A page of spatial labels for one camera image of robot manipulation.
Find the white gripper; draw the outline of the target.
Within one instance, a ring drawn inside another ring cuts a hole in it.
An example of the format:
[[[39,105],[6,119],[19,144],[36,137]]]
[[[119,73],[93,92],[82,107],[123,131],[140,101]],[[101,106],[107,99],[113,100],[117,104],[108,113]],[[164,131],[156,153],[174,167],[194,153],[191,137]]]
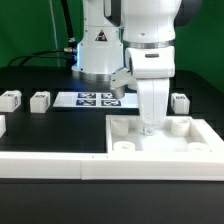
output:
[[[161,125],[166,117],[169,79],[175,74],[175,48],[127,48],[125,62],[136,81],[142,132],[152,136],[153,126]]]

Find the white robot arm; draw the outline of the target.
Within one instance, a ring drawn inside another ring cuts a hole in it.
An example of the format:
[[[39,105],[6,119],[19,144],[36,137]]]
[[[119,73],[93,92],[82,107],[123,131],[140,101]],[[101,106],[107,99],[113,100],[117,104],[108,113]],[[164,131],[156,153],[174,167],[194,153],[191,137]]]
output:
[[[143,133],[164,123],[175,74],[175,28],[187,25],[202,0],[82,0],[84,33],[75,74],[108,80],[114,97],[137,91]]]

